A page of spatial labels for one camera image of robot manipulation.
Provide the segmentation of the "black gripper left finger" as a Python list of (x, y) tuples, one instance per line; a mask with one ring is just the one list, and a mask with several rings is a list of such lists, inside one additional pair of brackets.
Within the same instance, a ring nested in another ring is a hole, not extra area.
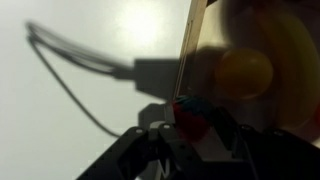
[(179, 135), (172, 105), (162, 121), (129, 128), (76, 180), (135, 180), (152, 162), (164, 180), (197, 180), (203, 173), (192, 142)]

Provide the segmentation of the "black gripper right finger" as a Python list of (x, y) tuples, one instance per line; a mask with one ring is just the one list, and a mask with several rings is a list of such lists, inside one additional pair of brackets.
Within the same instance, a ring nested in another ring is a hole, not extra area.
[(320, 149), (280, 129), (258, 132), (238, 124), (221, 107), (210, 111), (209, 122), (232, 161), (213, 163), (219, 179), (320, 180)]

